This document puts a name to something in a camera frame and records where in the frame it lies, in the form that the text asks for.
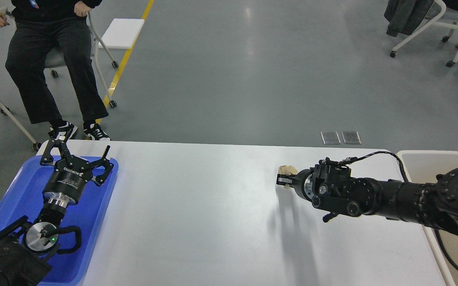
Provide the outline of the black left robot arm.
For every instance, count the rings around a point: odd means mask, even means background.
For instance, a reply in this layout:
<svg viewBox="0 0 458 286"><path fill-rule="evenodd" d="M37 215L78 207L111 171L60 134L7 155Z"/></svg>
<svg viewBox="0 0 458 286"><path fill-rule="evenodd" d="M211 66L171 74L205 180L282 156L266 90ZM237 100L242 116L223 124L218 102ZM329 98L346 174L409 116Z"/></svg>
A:
<svg viewBox="0 0 458 286"><path fill-rule="evenodd" d="M66 143L49 140L0 201L0 286L71 286L87 270L118 164L108 148L82 158Z"/></svg>

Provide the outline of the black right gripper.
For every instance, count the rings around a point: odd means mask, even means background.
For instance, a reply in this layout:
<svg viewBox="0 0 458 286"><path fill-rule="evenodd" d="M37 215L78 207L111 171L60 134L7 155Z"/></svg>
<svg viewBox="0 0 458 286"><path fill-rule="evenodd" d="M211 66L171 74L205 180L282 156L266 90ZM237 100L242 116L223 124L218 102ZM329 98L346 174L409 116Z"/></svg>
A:
<svg viewBox="0 0 458 286"><path fill-rule="evenodd" d="M298 197L307 201L312 201L315 195L315 191L313 190L315 178L312 176L313 170L311 168L301 170L298 174L278 174L276 184L285 187L293 187ZM338 215L339 213L329 212L323 216L322 220L324 223L328 223Z"/></svg>

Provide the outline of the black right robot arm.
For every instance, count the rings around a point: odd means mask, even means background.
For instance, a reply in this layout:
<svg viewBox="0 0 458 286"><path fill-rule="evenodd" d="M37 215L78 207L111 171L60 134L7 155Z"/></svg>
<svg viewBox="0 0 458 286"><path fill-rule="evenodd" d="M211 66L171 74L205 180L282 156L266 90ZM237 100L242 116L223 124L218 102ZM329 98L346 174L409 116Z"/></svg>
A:
<svg viewBox="0 0 458 286"><path fill-rule="evenodd" d="M443 230L458 236L458 167L437 174L434 183L412 183L402 162L406 154L415 155L417 152L392 154L398 161L402 181L352 177L349 165L370 157L365 155L342 161L325 158L302 171L291 165L282 165L276 183L293 188L314 208L327 211L324 222L338 215L378 215L431 228L443 257L458 271L458 265L448 254L439 233Z"/></svg>

